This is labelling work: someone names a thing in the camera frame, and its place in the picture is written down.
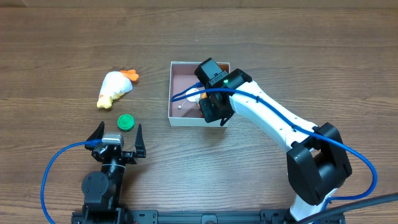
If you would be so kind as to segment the white plush duck toy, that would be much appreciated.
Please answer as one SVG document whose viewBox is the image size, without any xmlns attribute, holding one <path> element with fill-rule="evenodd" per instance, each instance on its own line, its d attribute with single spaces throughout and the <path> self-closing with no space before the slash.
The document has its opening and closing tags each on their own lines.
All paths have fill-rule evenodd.
<svg viewBox="0 0 398 224">
<path fill-rule="evenodd" d="M 139 75 L 134 69 L 113 71 L 106 74 L 97 101 L 97 108 L 110 109 L 114 100 L 130 92 Z"/>
</svg>

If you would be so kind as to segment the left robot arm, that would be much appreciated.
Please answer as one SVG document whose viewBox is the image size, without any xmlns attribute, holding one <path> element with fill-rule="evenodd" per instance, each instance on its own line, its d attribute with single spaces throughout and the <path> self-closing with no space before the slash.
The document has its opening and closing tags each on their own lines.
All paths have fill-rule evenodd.
<svg viewBox="0 0 398 224">
<path fill-rule="evenodd" d="M 102 121 L 88 138 L 85 149 L 101 163 L 101 170 L 89 173 L 82 182 L 84 204 L 80 213 L 73 213 L 72 224 L 134 223 L 127 206 L 120 203 L 126 165 L 146 157 L 146 148 L 139 125 L 134 143 L 135 151 L 123 149 L 120 133 L 105 133 Z"/>
</svg>

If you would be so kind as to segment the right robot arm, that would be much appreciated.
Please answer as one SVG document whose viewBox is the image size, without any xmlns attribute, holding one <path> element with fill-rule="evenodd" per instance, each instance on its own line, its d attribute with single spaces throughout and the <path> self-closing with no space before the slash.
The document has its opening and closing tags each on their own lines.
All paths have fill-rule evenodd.
<svg viewBox="0 0 398 224">
<path fill-rule="evenodd" d="M 341 142 L 339 131 L 330 123 L 318 127 L 299 118 L 261 90 L 240 69 L 228 73 L 219 67 L 197 68 L 194 72 L 206 90 L 226 88 L 228 92 L 207 92 L 199 101 L 207 123 L 224 125 L 234 114 L 240 114 L 268 134 L 286 153 L 288 180 L 296 198 L 290 215 L 299 221 L 320 212 L 352 174 L 345 150 L 301 133 L 297 127 Z"/>
</svg>

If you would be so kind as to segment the green round cap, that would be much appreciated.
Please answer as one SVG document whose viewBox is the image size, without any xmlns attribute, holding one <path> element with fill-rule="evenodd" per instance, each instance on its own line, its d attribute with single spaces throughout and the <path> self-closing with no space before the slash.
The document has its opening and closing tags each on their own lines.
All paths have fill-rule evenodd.
<svg viewBox="0 0 398 224">
<path fill-rule="evenodd" d="M 117 121 L 118 128 L 123 130 L 123 131 L 130 131 L 134 125 L 135 125 L 135 120 L 133 116 L 129 114 L 122 114 Z"/>
</svg>

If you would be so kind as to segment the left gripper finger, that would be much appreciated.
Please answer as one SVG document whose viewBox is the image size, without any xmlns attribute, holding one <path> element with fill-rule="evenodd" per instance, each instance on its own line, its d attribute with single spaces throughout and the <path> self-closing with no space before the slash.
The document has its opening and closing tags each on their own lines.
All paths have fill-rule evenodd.
<svg viewBox="0 0 398 224">
<path fill-rule="evenodd" d="M 136 148 L 136 154 L 135 154 L 136 158 L 146 158 L 146 147 L 142 136 L 141 124 L 138 125 L 134 147 Z"/>
<path fill-rule="evenodd" d="M 102 139 L 102 137 L 104 135 L 104 128 L 105 128 L 105 123 L 104 123 L 104 121 L 102 121 L 102 122 L 100 122 L 100 124 L 96 128 L 96 130 L 88 137 L 87 141 Z M 95 146 L 96 146 L 96 143 L 85 144 L 85 149 L 93 150 L 95 148 Z"/>
</svg>

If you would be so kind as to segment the white round rattle drum toy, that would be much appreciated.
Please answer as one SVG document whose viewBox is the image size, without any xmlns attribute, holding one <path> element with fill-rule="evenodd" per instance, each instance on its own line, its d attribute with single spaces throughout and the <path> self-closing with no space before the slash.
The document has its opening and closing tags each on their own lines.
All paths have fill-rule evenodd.
<svg viewBox="0 0 398 224">
<path fill-rule="evenodd" d="M 199 91 L 199 89 L 197 89 L 197 88 L 191 88 L 191 89 L 189 89 L 185 94 L 186 94 L 186 95 L 190 95 L 190 94 L 196 93 L 196 92 L 198 92 L 198 91 Z M 201 98 L 201 94 L 196 94 L 196 95 L 193 95 L 193 96 L 186 97 L 186 98 L 185 98 L 185 101 L 184 101 L 182 104 L 178 105 L 177 108 L 178 108 L 179 110 L 182 109 L 183 106 L 184 106 L 184 104 L 185 104 L 186 102 L 189 102 L 189 103 L 198 103 L 199 100 L 200 100 L 200 98 Z"/>
</svg>

